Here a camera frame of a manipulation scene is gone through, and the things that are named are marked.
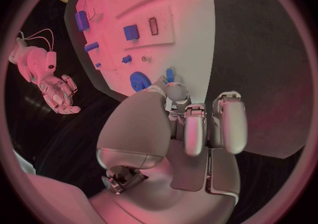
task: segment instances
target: black floor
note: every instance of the black floor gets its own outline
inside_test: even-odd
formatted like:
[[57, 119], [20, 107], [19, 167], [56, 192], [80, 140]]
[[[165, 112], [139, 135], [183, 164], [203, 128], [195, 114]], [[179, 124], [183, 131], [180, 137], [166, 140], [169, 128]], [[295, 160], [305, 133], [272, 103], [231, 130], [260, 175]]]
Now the black floor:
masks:
[[[65, 4], [58, 0], [42, 0], [22, 31], [26, 36], [43, 28], [54, 32], [58, 54], [56, 75], [66, 73], [74, 79], [78, 86], [74, 104], [82, 111], [69, 116], [55, 114], [47, 107], [40, 91], [10, 64], [5, 92], [7, 119], [15, 149], [35, 166], [37, 174], [73, 184], [90, 197], [103, 189], [100, 178], [103, 170], [95, 157], [98, 134], [119, 103], [96, 90], [84, 73], [67, 35], [64, 9]], [[47, 48], [40, 39], [29, 43]], [[283, 160], [248, 152], [239, 154], [241, 196], [229, 223], [241, 223], [262, 208], [284, 184], [300, 155], [298, 151]], [[308, 198], [314, 198], [313, 188], [306, 193], [300, 200], [302, 206], [310, 206]], [[288, 218], [304, 219], [310, 207], [301, 212], [298, 204]], [[306, 223], [316, 222], [313, 219]]]

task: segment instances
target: rectangular slot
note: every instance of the rectangular slot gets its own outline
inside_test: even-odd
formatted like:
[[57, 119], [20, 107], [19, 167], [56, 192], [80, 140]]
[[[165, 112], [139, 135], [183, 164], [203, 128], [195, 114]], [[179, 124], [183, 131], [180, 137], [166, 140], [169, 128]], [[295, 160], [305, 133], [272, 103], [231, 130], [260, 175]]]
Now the rectangular slot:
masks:
[[157, 24], [156, 18], [149, 19], [149, 26], [150, 26], [150, 30], [151, 30], [151, 35], [153, 35], [153, 36], [159, 35], [158, 24]]

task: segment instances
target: white robotic hand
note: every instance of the white robotic hand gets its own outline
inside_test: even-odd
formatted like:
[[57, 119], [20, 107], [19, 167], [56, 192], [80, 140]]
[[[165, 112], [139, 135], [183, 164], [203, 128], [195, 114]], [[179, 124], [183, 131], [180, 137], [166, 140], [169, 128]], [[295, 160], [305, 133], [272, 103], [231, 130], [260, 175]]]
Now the white robotic hand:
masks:
[[76, 84], [68, 75], [62, 79], [54, 76], [56, 69], [56, 52], [35, 46], [27, 46], [21, 38], [9, 56], [9, 61], [16, 64], [21, 75], [36, 84], [41, 90], [44, 100], [56, 113], [75, 114], [81, 109], [72, 106], [73, 95], [77, 91]]
[[75, 114], [81, 110], [78, 106], [72, 106], [77, 87], [68, 75], [62, 75], [62, 80], [50, 75], [40, 82], [39, 89], [46, 103], [56, 113]]

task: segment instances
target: blue gear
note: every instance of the blue gear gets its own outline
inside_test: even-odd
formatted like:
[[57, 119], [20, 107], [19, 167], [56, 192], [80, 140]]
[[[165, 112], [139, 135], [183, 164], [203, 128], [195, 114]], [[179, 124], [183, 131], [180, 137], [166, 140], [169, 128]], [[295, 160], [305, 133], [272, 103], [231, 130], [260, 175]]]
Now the blue gear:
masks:
[[151, 85], [151, 81], [142, 72], [134, 72], [130, 76], [130, 83], [132, 88], [138, 92], [146, 89]]

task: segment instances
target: cable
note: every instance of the cable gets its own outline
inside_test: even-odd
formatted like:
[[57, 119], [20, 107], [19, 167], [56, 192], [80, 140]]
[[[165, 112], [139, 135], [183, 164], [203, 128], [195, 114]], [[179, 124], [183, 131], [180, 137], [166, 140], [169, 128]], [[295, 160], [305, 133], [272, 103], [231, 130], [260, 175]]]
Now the cable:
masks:
[[45, 37], [28, 37], [28, 38], [24, 38], [23, 40], [32, 40], [32, 39], [37, 39], [37, 38], [43, 38], [49, 45], [49, 48], [50, 48], [50, 51], [51, 51], [51, 45], [50, 45], [50, 42], [48, 41], [48, 39], [46, 39]]
[[37, 35], [38, 33], [43, 32], [43, 31], [45, 31], [45, 30], [49, 30], [49, 31], [51, 32], [51, 35], [52, 35], [52, 49], [51, 49], [51, 47], [50, 47], [50, 51], [53, 51], [53, 47], [54, 47], [54, 35], [53, 35], [52, 30], [50, 30], [50, 29], [42, 29], [42, 30], [40, 30], [39, 32], [37, 32], [37, 33], [35, 33], [35, 34], [33, 34], [33, 35], [29, 36], [29, 37], [26, 37], [26, 38], [24, 38], [24, 34], [23, 34], [21, 31], [20, 31], [20, 33], [22, 34], [23, 40], [31, 40], [31, 39], [30, 39], [31, 37]]

